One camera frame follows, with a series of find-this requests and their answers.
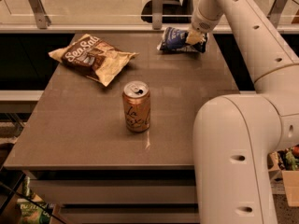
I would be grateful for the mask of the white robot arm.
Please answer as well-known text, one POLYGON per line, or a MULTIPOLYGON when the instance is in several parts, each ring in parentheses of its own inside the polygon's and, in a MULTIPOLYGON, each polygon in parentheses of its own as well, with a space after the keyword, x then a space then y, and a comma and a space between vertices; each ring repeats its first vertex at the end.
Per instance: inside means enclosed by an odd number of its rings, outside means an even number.
POLYGON ((267 157, 298 143, 298 57, 253 0, 200 0, 192 28, 210 32, 221 17, 255 90, 211 99, 196 115, 200 224, 278 224, 267 157))

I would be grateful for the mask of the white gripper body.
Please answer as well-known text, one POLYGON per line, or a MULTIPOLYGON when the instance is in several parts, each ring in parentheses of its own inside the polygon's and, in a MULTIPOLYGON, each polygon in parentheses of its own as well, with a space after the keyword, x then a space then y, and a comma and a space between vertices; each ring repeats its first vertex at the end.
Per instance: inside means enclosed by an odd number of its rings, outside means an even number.
POLYGON ((222 15, 223 11, 217 2, 200 0, 193 11, 191 27, 197 32, 209 33, 219 23, 222 15))

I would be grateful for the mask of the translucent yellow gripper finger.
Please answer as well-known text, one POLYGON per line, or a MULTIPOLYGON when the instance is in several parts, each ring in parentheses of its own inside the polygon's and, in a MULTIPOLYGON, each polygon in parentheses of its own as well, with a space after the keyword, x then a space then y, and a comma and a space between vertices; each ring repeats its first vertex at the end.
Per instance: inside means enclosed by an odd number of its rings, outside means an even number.
POLYGON ((204 34, 195 30, 189 30, 186 38, 186 43, 195 45, 204 39, 204 34))

